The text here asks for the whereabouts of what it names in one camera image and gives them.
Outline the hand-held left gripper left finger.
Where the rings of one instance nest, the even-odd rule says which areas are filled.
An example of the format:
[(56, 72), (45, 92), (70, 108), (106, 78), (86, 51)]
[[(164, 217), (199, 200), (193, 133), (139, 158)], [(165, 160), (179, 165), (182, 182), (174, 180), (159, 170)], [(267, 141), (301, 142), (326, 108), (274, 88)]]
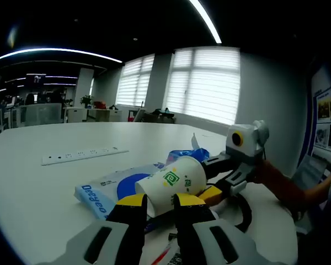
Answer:
[(71, 238), (63, 255), (49, 264), (139, 264), (145, 244), (147, 195), (119, 200), (106, 220)]

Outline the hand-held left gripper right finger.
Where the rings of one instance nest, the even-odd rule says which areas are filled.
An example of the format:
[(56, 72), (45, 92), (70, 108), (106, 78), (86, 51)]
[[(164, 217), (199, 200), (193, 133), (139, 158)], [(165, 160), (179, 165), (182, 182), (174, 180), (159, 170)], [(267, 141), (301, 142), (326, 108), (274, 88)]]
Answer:
[(216, 219), (202, 199), (177, 193), (173, 203), (183, 264), (273, 264), (257, 251), (250, 236)]

